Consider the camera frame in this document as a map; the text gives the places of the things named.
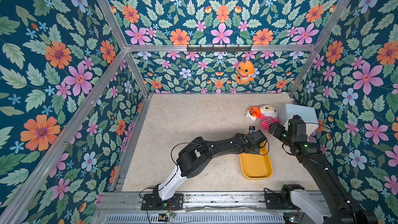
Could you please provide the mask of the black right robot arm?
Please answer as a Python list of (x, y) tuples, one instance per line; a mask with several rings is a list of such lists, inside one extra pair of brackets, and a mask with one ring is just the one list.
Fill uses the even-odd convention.
[(295, 115), (288, 122), (286, 129), (282, 124), (275, 122), (270, 125), (272, 136), (282, 141), (290, 148), (291, 153), (297, 158), (310, 173), (328, 205), (322, 205), (304, 190), (290, 191), (290, 201), (308, 215), (316, 224), (377, 224), (378, 219), (372, 211), (367, 211), (343, 187), (337, 176), (326, 163), (316, 144), (310, 143), (306, 135), (306, 123)]

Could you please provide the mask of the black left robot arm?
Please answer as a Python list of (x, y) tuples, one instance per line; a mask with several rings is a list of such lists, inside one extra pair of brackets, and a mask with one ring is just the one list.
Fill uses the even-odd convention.
[(197, 137), (185, 143), (186, 147), (174, 161), (173, 172), (163, 183), (155, 186), (153, 194), (160, 201), (167, 201), (187, 179), (201, 174), (214, 158), (243, 153), (259, 155), (267, 143), (266, 136), (260, 130), (249, 134), (238, 133), (221, 141), (206, 141), (201, 136)]

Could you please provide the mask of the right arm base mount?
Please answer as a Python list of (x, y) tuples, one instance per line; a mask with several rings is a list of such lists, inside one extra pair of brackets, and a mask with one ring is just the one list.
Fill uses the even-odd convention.
[(291, 201), (290, 194), (294, 190), (304, 190), (305, 188), (299, 184), (283, 185), (280, 192), (264, 188), (264, 201), (267, 209), (296, 209)]

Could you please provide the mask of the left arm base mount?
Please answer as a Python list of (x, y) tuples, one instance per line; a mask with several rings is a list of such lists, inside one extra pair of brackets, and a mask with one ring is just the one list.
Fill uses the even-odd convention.
[(154, 193), (145, 194), (141, 210), (142, 211), (166, 211), (172, 210), (177, 211), (181, 210), (183, 207), (183, 194), (174, 194), (171, 199), (162, 200), (159, 196), (156, 196)]

